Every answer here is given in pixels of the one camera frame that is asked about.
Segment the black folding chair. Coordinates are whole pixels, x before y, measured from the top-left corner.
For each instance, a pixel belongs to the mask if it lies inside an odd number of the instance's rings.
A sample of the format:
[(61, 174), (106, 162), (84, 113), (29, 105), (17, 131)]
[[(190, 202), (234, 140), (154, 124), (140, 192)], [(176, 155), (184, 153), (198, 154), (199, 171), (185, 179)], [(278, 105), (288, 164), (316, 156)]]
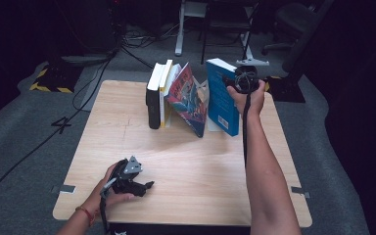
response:
[(227, 47), (227, 44), (208, 43), (210, 31), (236, 33), (234, 41), (239, 40), (243, 51), (242, 59), (247, 58), (253, 18), (259, 0), (208, 0), (201, 35), (203, 38), (201, 64), (205, 61), (208, 46)]

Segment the dark equipment box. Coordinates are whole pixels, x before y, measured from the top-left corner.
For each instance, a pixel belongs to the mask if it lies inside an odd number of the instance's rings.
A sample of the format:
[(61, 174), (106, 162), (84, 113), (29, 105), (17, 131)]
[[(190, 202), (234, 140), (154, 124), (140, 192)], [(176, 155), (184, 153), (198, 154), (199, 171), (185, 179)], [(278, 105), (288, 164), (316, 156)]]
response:
[(54, 0), (84, 54), (105, 54), (118, 47), (107, 0)]

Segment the white expandable bookend rack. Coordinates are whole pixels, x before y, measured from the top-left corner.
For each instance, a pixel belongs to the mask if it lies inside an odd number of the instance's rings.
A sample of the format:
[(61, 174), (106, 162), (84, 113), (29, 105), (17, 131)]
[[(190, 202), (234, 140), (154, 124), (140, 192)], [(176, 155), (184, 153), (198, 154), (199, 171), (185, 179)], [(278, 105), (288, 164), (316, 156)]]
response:
[[(207, 80), (200, 83), (199, 81), (195, 80), (195, 84), (197, 86), (197, 94), (200, 98), (201, 102), (206, 106), (206, 108), (209, 107), (209, 100), (210, 100), (210, 91), (209, 91), (209, 83)], [(207, 129), (210, 132), (221, 132), (222, 129), (210, 119), (210, 117), (207, 117)]]

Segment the person's left hand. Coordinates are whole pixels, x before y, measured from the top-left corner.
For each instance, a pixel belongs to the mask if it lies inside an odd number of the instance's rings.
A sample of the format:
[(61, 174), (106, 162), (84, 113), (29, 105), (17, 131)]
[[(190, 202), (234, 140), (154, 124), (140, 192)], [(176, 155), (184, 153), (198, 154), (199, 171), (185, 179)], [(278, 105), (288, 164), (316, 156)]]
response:
[[(114, 170), (116, 164), (112, 164), (106, 171), (105, 176), (98, 182), (98, 184), (94, 187), (89, 197), (85, 200), (82, 204), (89, 212), (95, 214), (100, 210), (100, 201), (101, 195), (100, 192), (102, 188), (107, 184), (112, 171)], [(125, 194), (115, 194), (111, 193), (110, 196), (107, 198), (106, 201), (106, 208), (108, 209), (110, 206), (129, 201), (134, 198), (133, 194), (125, 193)]]

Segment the blue paperback book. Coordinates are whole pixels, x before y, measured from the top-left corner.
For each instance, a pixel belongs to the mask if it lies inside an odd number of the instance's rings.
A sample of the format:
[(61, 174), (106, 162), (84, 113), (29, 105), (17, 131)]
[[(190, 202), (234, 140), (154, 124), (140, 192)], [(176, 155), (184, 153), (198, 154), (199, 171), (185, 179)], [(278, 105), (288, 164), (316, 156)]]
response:
[(207, 60), (206, 67), (210, 91), (208, 115), (227, 134), (236, 136), (239, 134), (239, 112), (222, 81), (224, 76), (234, 80), (236, 67), (220, 58)]

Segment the black hardcover book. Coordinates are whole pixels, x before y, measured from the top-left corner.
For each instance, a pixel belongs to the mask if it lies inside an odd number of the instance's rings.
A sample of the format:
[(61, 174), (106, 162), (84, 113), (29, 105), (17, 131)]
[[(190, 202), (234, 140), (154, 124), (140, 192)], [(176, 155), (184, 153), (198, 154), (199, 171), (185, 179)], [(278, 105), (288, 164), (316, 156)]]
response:
[(146, 106), (148, 109), (149, 127), (158, 129), (161, 125), (160, 118), (160, 81), (164, 66), (156, 63), (146, 86)]

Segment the yellow paperback book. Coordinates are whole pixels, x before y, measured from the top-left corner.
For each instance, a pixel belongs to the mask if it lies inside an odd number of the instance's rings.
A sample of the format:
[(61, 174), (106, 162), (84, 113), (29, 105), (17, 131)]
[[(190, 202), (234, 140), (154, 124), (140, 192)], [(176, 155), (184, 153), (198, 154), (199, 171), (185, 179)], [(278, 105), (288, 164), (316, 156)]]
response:
[(173, 66), (173, 60), (167, 60), (164, 67), (160, 80), (159, 91), (160, 91), (160, 127), (165, 127), (165, 89), (167, 79), (169, 78), (170, 71)]

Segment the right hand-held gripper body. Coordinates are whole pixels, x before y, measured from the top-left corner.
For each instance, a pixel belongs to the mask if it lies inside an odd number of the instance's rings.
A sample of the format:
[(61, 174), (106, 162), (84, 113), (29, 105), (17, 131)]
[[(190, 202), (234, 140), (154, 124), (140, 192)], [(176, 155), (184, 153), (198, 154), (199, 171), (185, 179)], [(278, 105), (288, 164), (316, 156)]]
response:
[(250, 60), (238, 61), (239, 67), (235, 70), (234, 88), (241, 94), (250, 94), (259, 88), (259, 81), (267, 82), (267, 78), (259, 77), (257, 62)]

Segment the grey tape piece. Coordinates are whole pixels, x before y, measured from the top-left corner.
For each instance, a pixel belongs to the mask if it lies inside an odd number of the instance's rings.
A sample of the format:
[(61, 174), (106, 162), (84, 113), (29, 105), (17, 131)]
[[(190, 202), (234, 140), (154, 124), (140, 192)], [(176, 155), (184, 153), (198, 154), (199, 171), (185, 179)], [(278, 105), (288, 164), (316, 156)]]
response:
[(295, 187), (295, 186), (291, 186), (291, 190), (292, 190), (292, 193), (296, 193), (296, 194), (300, 194), (302, 196), (304, 196), (306, 199), (309, 199), (310, 198), (310, 194), (308, 191), (305, 191), (303, 188), (301, 187)]
[(61, 186), (53, 186), (50, 190), (53, 194), (73, 194), (75, 191), (75, 187), (71, 185), (61, 185)]

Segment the black yellow striped base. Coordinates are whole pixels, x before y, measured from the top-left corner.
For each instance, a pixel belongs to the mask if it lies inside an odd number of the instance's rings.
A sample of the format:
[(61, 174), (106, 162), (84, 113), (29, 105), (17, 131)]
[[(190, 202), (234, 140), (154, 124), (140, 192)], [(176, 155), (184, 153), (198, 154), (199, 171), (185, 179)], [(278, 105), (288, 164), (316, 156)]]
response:
[(291, 103), (304, 103), (306, 101), (298, 82), (291, 78), (268, 76), (266, 84), (274, 101)]
[(80, 67), (61, 70), (45, 65), (29, 89), (44, 92), (73, 93), (82, 71), (83, 68)]

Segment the red illustrated book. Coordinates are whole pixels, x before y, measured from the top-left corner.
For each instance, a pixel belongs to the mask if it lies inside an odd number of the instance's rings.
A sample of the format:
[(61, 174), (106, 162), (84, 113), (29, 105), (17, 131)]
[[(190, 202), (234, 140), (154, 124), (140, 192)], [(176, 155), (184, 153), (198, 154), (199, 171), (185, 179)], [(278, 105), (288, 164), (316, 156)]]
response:
[(164, 97), (193, 132), (202, 138), (205, 133), (210, 99), (208, 81), (199, 82), (193, 74), (191, 65), (186, 63), (172, 81)]

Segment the white desk frame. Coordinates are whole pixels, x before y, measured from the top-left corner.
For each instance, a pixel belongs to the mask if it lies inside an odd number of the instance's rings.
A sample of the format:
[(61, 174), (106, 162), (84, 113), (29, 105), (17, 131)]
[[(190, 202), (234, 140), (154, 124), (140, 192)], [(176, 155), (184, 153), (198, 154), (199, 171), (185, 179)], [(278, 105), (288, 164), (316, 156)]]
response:
[[(183, 39), (184, 39), (184, 23), (188, 18), (203, 18), (206, 13), (206, 3), (200, 0), (181, 0), (179, 9), (179, 25), (176, 37), (176, 44), (174, 49), (175, 56), (182, 55), (183, 49)], [(252, 15), (252, 7), (245, 7), (247, 16)], [(249, 33), (241, 34), (241, 42), (243, 46), (246, 46), (246, 40), (249, 37)], [(252, 59), (253, 54), (251, 52), (250, 46), (246, 47), (246, 59)]]

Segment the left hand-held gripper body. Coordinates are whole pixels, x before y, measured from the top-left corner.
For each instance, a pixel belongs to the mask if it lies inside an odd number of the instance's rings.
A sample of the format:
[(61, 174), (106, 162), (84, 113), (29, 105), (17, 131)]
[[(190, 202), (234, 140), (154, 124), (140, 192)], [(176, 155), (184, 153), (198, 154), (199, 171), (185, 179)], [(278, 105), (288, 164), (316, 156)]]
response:
[(137, 162), (134, 156), (132, 156), (129, 160), (124, 159), (119, 161), (111, 174), (111, 179), (115, 180), (115, 182), (112, 184), (114, 192), (116, 194), (130, 193), (129, 188), (131, 186), (142, 185), (133, 181), (133, 179), (141, 171), (141, 164)]

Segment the person's right hand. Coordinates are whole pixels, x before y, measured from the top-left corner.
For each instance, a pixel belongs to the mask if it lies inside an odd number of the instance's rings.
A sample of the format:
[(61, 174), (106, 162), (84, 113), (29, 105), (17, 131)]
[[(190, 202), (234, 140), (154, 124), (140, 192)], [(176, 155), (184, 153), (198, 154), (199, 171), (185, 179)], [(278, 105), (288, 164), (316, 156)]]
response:
[(227, 87), (227, 92), (230, 95), (230, 97), (234, 100), (234, 104), (238, 112), (241, 115), (247, 114), (247, 119), (259, 117), (264, 102), (264, 91), (265, 82), (260, 80), (258, 82), (258, 89), (249, 96), (250, 106), (248, 110), (245, 111), (248, 96), (246, 94), (238, 93), (232, 86)]

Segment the black office chair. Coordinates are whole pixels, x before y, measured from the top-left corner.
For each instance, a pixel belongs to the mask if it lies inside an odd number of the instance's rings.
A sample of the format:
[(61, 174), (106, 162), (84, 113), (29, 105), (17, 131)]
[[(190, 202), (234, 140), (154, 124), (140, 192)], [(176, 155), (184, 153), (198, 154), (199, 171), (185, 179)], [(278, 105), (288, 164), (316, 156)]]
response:
[(276, 11), (274, 21), (274, 44), (261, 49), (263, 55), (271, 50), (289, 50), (302, 37), (314, 21), (316, 13), (302, 3), (288, 3)]

